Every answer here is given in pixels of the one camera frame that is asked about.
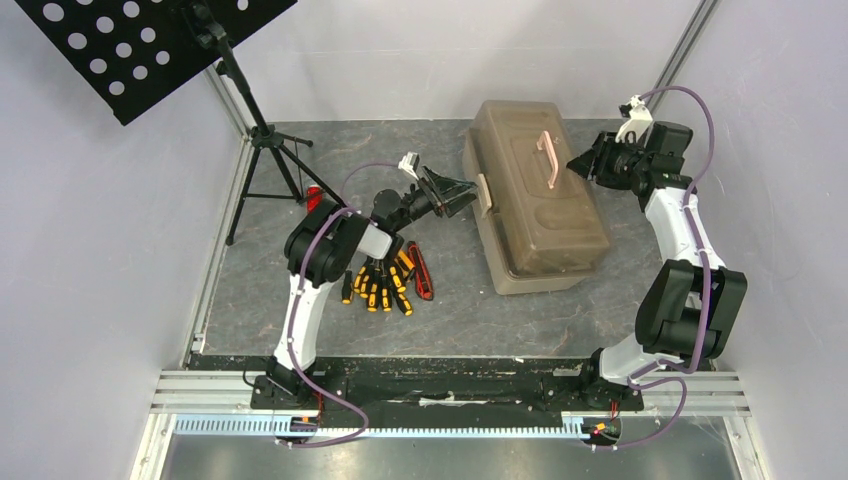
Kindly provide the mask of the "beige plastic tool box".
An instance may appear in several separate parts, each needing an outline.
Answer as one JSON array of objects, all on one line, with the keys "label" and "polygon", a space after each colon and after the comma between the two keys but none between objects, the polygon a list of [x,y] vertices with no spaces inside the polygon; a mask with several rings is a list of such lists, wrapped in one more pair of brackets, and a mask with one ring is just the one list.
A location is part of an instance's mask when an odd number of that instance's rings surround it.
[{"label": "beige plastic tool box", "polygon": [[473,215],[500,295],[569,289],[611,248],[557,106],[487,100],[465,135],[462,165],[477,185]]}]

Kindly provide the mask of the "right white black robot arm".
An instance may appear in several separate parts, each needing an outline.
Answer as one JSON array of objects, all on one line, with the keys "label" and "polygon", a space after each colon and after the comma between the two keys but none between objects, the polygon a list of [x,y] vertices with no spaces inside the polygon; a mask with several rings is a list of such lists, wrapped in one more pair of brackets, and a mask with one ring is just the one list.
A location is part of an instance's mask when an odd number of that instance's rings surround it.
[{"label": "right white black robot arm", "polygon": [[683,174],[690,128],[657,122],[645,139],[605,131],[568,168],[596,185],[628,190],[656,235],[663,264],[637,311],[634,332],[596,350],[577,392],[591,408],[622,404],[642,378],[668,368],[695,372],[724,350],[747,292],[744,273],[715,253],[698,211],[695,181]]}]

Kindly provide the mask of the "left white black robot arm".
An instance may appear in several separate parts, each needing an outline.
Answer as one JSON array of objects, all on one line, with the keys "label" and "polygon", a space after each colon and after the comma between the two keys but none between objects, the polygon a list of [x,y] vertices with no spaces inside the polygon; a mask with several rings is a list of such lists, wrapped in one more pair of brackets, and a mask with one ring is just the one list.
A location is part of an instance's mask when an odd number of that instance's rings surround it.
[{"label": "left white black robot arm", "polygon": [[254,403],[301,408],[311,401],[316,389],[307,371],[317,358],[317,334],[334,286],[341,287],[345,303],[360,295],[370,311],[398,307],[405,315],[412,312],[405,295],[409,281],[421,296],[432,296],[423,260],[406,252],[400,232],[428,214],[454,216],[476,200],[477,187],[428,167],[407,172],[415,180],[409,191],[380,191],[370,214],[323,199],[289,236],[284,330],[265,373],[251,383]]}]

